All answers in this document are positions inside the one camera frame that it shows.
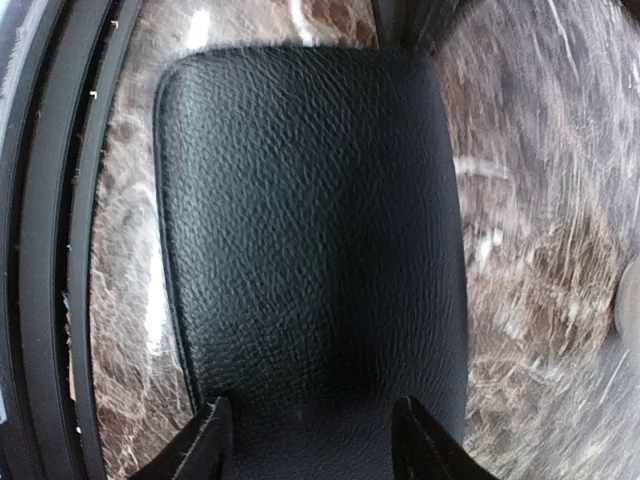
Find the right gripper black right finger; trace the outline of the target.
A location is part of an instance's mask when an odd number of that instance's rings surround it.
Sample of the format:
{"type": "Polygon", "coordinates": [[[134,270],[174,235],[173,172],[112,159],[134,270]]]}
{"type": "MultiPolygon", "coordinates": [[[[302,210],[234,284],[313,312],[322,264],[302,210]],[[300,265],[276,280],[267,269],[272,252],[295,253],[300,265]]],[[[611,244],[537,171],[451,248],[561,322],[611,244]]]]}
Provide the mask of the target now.
{"type": "Polygon", "coordinates": [[[395,479],[494,479],[412,396],[394,404],[391,451],[395,479]]]}

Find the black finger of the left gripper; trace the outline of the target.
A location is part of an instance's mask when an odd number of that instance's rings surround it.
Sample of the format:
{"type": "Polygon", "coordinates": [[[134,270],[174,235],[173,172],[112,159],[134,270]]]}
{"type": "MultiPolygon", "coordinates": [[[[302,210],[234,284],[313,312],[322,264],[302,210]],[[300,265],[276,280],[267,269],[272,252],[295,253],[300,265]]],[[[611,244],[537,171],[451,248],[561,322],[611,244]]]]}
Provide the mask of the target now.
{"type": "Polygon", "coordinates": [[[378,44],[382,49],[434,53],[463,16],[458,0],[373,0],[378,44]]]}

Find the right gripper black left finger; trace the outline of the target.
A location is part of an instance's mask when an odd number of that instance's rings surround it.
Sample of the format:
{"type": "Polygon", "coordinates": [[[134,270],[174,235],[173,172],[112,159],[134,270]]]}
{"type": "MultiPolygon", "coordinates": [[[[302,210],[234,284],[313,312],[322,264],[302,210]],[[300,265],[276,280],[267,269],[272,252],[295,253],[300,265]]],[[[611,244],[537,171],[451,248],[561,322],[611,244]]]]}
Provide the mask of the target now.
{"type": "Polygon", "coordinates": [[[170,443],[131,479],[230,479],[233,416],[230,402],[218,397],[179,431],[170,443]]]}

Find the black zippered tool case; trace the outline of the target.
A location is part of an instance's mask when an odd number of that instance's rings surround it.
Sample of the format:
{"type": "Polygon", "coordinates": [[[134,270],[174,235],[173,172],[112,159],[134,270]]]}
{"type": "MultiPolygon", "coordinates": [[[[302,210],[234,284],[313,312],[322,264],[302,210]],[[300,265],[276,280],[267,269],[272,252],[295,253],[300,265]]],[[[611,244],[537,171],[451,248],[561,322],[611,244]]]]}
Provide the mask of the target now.
{"type": "Polygon", "coordinates": [[[228,398],[235,479],[388,479],[391,410],[464,434],[465,259],[430,59],[246,47],[162,75],[154,155],[192,404],[228,398]]]}

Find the plain white bowl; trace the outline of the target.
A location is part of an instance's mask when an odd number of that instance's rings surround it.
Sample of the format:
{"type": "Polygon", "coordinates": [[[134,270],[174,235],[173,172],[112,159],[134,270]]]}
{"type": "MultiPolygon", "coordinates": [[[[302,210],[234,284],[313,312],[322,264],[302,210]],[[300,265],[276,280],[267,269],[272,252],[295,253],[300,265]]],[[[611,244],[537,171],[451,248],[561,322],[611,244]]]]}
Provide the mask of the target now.
{"type": "Polygon", "coordinates": [[[627,348],[639,353],[640,319],[640,268],[639,258],[634,258],[620,278],[614,306],[616,330],[627,348]]]}

